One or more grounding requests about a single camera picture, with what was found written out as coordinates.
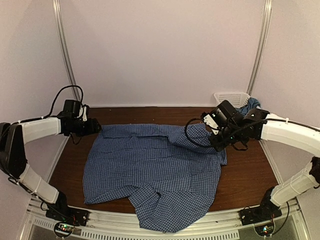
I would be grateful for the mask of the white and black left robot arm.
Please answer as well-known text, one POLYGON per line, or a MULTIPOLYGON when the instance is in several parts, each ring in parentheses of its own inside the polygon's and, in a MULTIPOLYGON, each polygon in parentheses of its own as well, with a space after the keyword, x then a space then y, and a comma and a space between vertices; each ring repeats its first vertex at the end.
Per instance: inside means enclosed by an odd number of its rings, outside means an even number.
POLYGON ((97 134, 102 126, 96 118, 71 119, 70 117, 48 117, 34 121, 4 122, 0 124, 0 169, 9 179, 24 188, 29 194, 39 197, 61 222, 72 218, 66 195, 50 185, 28 162, 33 142, 47 137, 74 134, 81 138, 97 134))

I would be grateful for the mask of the blue checked shirt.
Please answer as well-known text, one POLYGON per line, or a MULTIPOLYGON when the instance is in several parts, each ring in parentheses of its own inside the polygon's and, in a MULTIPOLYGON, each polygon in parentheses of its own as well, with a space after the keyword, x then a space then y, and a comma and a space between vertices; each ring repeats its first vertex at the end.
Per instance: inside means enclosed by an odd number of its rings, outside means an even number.
POLYGON ((209 147, 202 124, 104 125, 83 173, 84 203, 128 198, 135 212, 158 195, 163 208, 190 204, 207 213, 215 200, 225 151, 209 147))

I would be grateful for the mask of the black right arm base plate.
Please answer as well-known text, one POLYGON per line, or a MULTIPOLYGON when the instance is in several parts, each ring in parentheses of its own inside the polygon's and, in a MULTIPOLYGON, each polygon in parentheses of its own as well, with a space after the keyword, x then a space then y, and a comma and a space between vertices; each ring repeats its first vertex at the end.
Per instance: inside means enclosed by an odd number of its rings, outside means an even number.
POLYGON ((282 211, 280 209, 270 210, 263 208, 260 205, 256 207, 247 206, 238 213, 243 226, 271 221, 274 218, 282 216, 282 211))

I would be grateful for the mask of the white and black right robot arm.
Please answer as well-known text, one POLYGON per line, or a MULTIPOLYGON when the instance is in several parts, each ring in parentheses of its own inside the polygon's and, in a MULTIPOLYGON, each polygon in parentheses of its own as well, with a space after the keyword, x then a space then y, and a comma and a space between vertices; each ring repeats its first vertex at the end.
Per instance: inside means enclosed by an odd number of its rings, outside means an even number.
POLYGON ((211 128, 210 144, 216 151, 250 139, 259 140, 281 180, 268 189, 256 210, 268 220, 287 201, 320 186, 320 129, 280 117, 260 108, 242 116, 234 108, 216 107, 203 117, 211 128))

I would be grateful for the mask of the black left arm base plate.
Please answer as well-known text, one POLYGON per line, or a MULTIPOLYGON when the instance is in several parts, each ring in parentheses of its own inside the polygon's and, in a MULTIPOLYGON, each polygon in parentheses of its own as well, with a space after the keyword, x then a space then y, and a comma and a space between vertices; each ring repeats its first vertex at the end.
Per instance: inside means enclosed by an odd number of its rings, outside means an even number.
POLYGON ((70 207, 67 215, 61 215, 56 210, 49 208, 46 211, 45 216, 47 218, 50 218, 50 219, 53 219, 53 220, 56 220, 59 222, 67 223, 72 226, 85 227, 87 225, 89 211, 84 210, 84 209, 70 207))

